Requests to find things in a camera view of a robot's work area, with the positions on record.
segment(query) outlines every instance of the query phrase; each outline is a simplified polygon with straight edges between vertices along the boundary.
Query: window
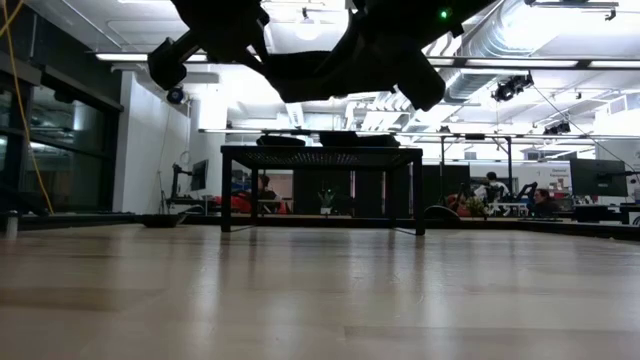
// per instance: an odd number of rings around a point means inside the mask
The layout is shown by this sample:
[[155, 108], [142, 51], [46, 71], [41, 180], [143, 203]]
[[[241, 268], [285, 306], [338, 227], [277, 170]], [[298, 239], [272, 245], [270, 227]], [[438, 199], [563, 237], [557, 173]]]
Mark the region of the window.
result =
[[11, 118], [11, 93], [0, 90], [0, 126], [9, 126]]
[[49, 88], [34, 89], [32, 134], [86, 150], [103, 151], [105, 123], [103, 112], [81, 101]]
[[0, 136], [0, 173], [4, 171], [4, 159], [7, 157], [7, 137]]
[[[38, 168], [56, 212], [103, 208], [103, 161], [53, 146], [32, 143]], [[21, 191], [41, 196], [32, 161], [25, 162]]]

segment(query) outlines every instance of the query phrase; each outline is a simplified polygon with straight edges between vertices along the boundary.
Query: yellow cable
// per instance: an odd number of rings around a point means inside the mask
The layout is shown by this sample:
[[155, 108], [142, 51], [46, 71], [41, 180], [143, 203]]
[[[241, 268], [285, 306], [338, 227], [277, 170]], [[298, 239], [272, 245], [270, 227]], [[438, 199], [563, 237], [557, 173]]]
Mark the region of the yellow cable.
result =
[[3, 8], [5, 9], [5, 17], [4, 17], [4, 25], [2, 26], [2, 29], [0, 29], [0, 37], [2, 37], [2, 35], [4, 35], [5, 31], [7, 31], [7, 29], [9, 29], [9, 25], [11, 25], [11, 23], [13, 22], [13, 20], [16, 18], [16, 16], [18, 15], [18, 12], [20, 11], [20, 9], [22, 8], [22, 5], [24, 5], [24, 0], [20, 0], [20, 2], [18, 3], [18, 6], [16, 6], [15, 10], [13, 10], [13, 13], [11, 13], [11, 16], [9, 16], [9, 18], [7, 19], [6, 16], [6, 12], [7, 12], [7, 1], [4, 1], [4, 6]]
[[40, 176], [40, 169], [38, 168], [38, 162], [36, 161], [36, 155], [33, 152], [33, 148], [31, 147], [31, 136], [29, 134], [29, 124], [27, 123], [27, 115], [25, 114], [24, 104], [22, 103], [22, 95], [20, 94], [20, 82], [18, 80], [18, 71], [16, 70], [16, 59], [13, 53], [13, 40], [11, 38], [10, 25], [13, 19], [15, 19], [16, 15], [18, 14], [18, 11], [22, 7], [22, 4], [23, 4], [23, 0], [20, 0], [20, 2], [18, 3], [18, 6], [16, 6], [16, 9], [13, 11], [13, 14], [11, 15], [11, 17], [9, 17], [9, 12], [7, 11], [7, 5], [5, 3], [5, 6], [3, 7], [5, 24], [0, 30], [0, 37], [4, 34], [5, 31], [7, 32], [7, 41], [9, 42], [9, 58], [11, 59], [11, 68], [13, 70], [13, 80], [16, 86], [16, 96], [18, 97], [18, 105], [20, 106], [20, 115], [22, 116], [22, 123], [24, 125], [24, 137], [25, 137], [25, 140], [27, 141], [29, 154], [31, 155], [31, 161], [33, 161], [33, 168], [36, 170], [38, 183], [40, 183], [40, 190], [42, 190], [42, 194], [44, 195], [44, 198], [47, 201], [49, 212], [51, 213], [51, 215], [53, 215], [54, 214], [53, 206], [51, 205], [49, 194], [47, 193], [47, 190], [44, 188], [44, 183], [42, 182], [42, 176]]

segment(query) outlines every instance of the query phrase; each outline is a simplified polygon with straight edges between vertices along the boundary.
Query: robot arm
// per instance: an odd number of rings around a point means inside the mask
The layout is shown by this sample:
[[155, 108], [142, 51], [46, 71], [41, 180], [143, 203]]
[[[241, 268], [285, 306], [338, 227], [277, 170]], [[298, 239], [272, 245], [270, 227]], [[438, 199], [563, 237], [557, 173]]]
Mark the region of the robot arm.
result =
[[[260, 0], [172, 0], [190, 31], [149, 54], [151, 77], [170, 89], [186, 77], [183, 63], [199, 49], [212, 62], [235, 62], [262, 74], [285, 102], [326, 100], [394, 86], [416, 109], [429, 110], [445, 83], [422, 49], [494, 0], [354, 0], [349, 28], [331, 52], [270, 55]], [[261, 61], [247, 48], [251, 46]]]

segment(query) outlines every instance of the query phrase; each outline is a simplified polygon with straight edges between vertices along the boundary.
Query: air duct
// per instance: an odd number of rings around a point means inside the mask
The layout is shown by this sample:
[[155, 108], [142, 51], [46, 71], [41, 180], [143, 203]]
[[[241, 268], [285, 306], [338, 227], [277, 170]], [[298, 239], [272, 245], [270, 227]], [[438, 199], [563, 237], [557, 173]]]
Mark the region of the air duct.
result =
[[[542, 9], [526, 6], [522, 0], [505, 0], [478, 24], [471, 37], [463, 39], [457, 56], [530, 56], [557, 36], [557, 28], [541, 15]], [[449, 85], [444, 101], [464, 103], [471, 95], [492, 82], [495, 74], [466, 74], [443, 69], [440, 76]]]

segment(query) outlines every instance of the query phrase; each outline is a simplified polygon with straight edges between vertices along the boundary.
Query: desk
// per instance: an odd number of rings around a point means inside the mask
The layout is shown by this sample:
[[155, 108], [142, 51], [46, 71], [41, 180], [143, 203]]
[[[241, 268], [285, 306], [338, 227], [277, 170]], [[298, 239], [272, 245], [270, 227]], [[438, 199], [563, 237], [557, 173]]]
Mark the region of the desk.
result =
[[511, 213], [511, 210], [513, 208], [517, 208], [518, 209], [518, 213], [516, 214], [516, 216], [528, 216], [529, 215], [529, 207], [528, 204], [524, 204], [524, 203], [490, 203], [488, 204], [489, 207], [489, 213], [490, 215], [493, 215], [499, 207], [503, 207], [503, 208], [507, 208], [507, 214], [505, 216], [508, 216]]
[[[394, 170], [412, 164], [413, 178], [422, 179], [422, 149], [344, 148], [298, 146], [222, 146], [222, 223], [223, 232], [231, 231], [231, 164], [233, 161], [251, 170], [251, 192], [258, 193], [260, 170], [347, 170], [384, 171], [385, 215], [395, 227], [393, 201]], [[416, 235], [425, 233], [422, 181], [413, 181], [413, 208]], [[251, 199], [251, 219], [258, 219], [258, 199]]]

